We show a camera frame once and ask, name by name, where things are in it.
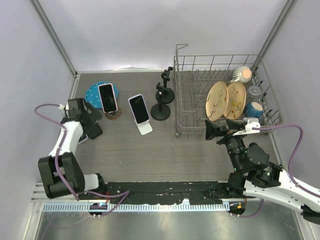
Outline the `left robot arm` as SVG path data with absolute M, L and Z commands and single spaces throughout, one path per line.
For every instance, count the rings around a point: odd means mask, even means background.
M 45 194 L 54 199 L 69 194 L 77 197 L 89 191 L 93 198 L 100 200 L 107 192 L 103 177 L 99 173 L 83 174 L 75 153 L 81 141 L 102 135 L 98 124 L 102 114 L 83 98 L 69 99 L 58 108 L 64 111 L 64 117 L 57 123 L 59 137 L 48 156 L 38 161 Z

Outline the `black stand front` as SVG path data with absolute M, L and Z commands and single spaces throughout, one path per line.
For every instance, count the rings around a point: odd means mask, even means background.
M 153 105 L 150 111 L 150 114 L 153 119 L 157 121 L 164 121 L 168 119 L 171 115 L 171 109 L 167 106 L 166 103 L 163 103 L 163 98 L 165 94 L 169 93 L 169 89 L 161 86 L 161 83 L 158 82 L 156 85 L 157 92 L 155 94 L 155 99 L 157 104 Z

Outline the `black stand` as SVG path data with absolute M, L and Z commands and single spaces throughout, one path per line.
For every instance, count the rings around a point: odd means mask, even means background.
M 153 119 L 157 121 L 164 121 L 168 119 L 171 115 L 171 109 L 167 106 L 166 103 L 163 103 L 163 98 L 165 94 L 169 93 L 169 89 L 161 86 L 161 83 L 158 82 L 156 85 L 157 92 L 155 94 L 155 99 L 157 104 L 153 105 L 150 111 L 150 114 Z
M 163 87 L 166 89 L 163 91 L 163 97 L 162 97 L 162 102 L 164 104 L 170 104 L 175 99 L 174 91 L 171 88 L 168 88 L 167 86 L 167 82 L 170 81 L 170 72 L 172 70 L 173 70 L 173 67 L 169 66 L 161 74 L 161 78 L 163 79 Z

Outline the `pink case phone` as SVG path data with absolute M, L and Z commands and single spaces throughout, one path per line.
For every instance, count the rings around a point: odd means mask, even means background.
M 98 86 L 102 110 L 104 113 L 114 113 L 118 110 L 114 87 L 111 83 Z

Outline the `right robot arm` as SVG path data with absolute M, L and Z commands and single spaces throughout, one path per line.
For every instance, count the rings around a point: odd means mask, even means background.
M 271 162 L 270 155 L 257 143 L 245 146 L 244 137 L 273 127 L 261 126 L 254 117 L 243 122 L 227 120 L 218 126 L 205 120 L 205 139 L 219 137 L 216 142 L 224 145 L 234 171 L 225 186 L 232 198 L 253 197 L 267 200 L 298 212 L 306 221 L 320 223 L 320 190 L 293 177 L 290 169 Z

